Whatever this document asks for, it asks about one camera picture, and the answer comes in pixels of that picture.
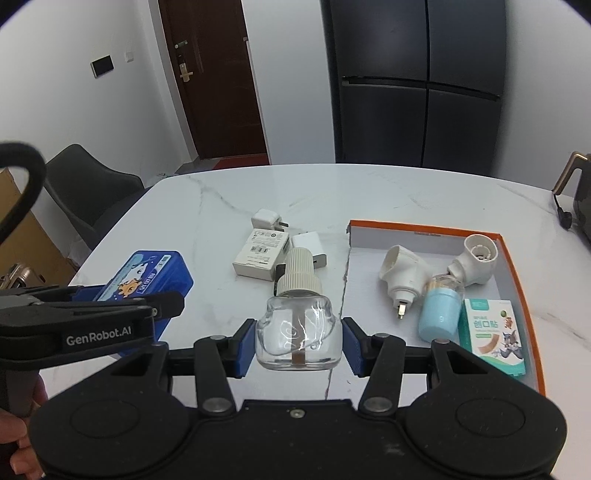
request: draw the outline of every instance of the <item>white table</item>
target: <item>white table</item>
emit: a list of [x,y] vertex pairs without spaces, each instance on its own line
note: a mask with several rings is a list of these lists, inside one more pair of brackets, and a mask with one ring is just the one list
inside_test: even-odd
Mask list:
[[[236,168],[173,177],[159,182],[123,217],[72,284],[109,281],[139,249],[176,250],[194,286],[183,314],[171,321],[162,340],[171,348],[186,348],[204,336],[231,335],[247,317],[261,317],[272,295],[270,282],[237,277],[232,268],[252,229],[250,218],[262,207],[279,212],[292,233],[319,232],[328,266],[317,275],[337,312],[351,219],[501,233],[534,318],[547,395],[569,424],[554,472],[564,479],[588,478],[591,247],[561,229],[546,190],[459,173],[365,165]],[[111,361],[49,369],[44,372],[48,390],[63,390]],[[334,382],[345,370],[339,365],[331,379],[328,372],[267,371],[254,361],[245,379],[230,382],[239,403],[244,398],[347,397],[346,383]],[[193,379],[184,378],[174,393],[194,405],[193,390]]]

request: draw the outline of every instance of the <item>floor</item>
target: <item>floor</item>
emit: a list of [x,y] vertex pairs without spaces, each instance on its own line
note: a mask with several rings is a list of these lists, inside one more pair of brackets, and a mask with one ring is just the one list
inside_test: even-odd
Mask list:
[[269,159],[266,154],[206,158],[204,160],[198,158],[193,162],[182,164],[176,173],[178,175],[183,175],[186,173],[195,173],[199,171],[223,170],[224,168],[238,167],[258,167],[261,165],[269,165]]

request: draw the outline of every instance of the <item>bandage box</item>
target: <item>bandage box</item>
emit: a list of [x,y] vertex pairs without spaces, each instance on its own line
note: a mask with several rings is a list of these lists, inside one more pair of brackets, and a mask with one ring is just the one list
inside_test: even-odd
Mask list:
[[466,299],[458,324],[460,344],[509,375],[525,375],[524,349],[509,300]]

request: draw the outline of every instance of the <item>hand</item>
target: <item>hand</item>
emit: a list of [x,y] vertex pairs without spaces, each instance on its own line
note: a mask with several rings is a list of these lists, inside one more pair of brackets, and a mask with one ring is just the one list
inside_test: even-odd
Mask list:
[[[43,379],[39,376],[33,392],[34,409],[47,401],[47,392]],[[12,470],[17,475],[24,474],[27,480],[38,480],[43,475],[37,455],[33,451],[27,427],[29,419],[19,419],[0,409],[0,443],[18,443],[18,450],[10,458]]]

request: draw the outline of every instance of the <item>door lock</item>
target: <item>door lock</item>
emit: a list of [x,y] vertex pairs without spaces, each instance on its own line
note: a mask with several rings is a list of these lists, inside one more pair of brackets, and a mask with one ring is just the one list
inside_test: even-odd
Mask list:
[[186,63],[181,63],[179,65],[179,67],[181,69],[180,77],[183,79],[183,82],[187,83],[190,80],[189,77],[193,74],[193,72],[187,71],[187,64]]

